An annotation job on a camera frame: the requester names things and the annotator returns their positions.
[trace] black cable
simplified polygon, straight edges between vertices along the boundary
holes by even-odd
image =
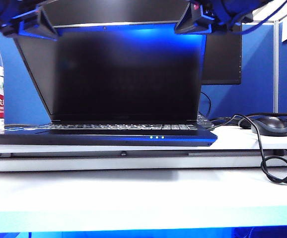
[[[267,156],[267,157],[265,156],[265,153],[264,153],[264,150],[263,150],[263,146],[262,146],[262,141],[261,141],[261,135],[259,133],[259,129],[258,129],[257,125],[249,117],[241,115],[241,114],[235,114],[235,115],[233,115],[231,117],[230,120],[226,121],[225,123],[217,125],[217,126],[213,126],[213,127],[209,128],[209,129],[214,129],[214,128],[217,128],[219,126],[226,125],[226,124],[230,123],[236,117],[244,118],[247,122],[249,122],[253,126],[253,128],[255,128],[255,131],[257,133],[257,138],[258,138],[259,150],[260,150],[260,154],[261,154],[261,157],[262,157],[261,169],[264,172],[264,174],[267,176],[267,178],[270,181],[274,182],[274,183],[287,183],[287,176],[285,178],[278,178],[278,177],[270,174],[268,172],[268,167],[267,167],[267,164],[266,164],[266,162],[268,160],[271,160],[271,159],[279,159],[279,160],[284,161],[286,164],[287,164],[287,160],[284,159],[283,157],[280,157],[280,156],[277,156],[277,155],[272,155],[272,156]]]
[[[209,101],[209,108],[208,108],[208,112],[207,112],[207,114],[206,114],[206,118],[209,116],[209,114],[210,114],[210,111],[211,111],[211,107],[212,107],[212,102],[211,102],[211,99],[210,99],[210,97],[206,94],[206,93],[204,93],[204,92],[201,92],[204,96],[206,96],[207,97],[207,99],[208,99],[208,101]]]

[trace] black laptop screen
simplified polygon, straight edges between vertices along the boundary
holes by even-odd
[[[173,27],[69,28],[56,42],[16,42],[52,120],[195,119],[205,38]]]

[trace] monitor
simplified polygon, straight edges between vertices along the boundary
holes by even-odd
[[[46,5],[46,13],[56,27],[129,24],[149,28],[175,24],[187,4],[184,0],[58,0]],[[240,84],[241,56],[241,35],[207,35],[202,84]]]

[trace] white shelf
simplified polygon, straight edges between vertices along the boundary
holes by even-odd
[[[0,174],[0,232],[287,225],[259,169]]]

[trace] computer mouse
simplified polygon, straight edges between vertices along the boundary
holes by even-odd
[[[287,121],[277,117],[261,117],[253,120],[261,135],[287,136]],[[251,125],[252,132],[257,133]]]

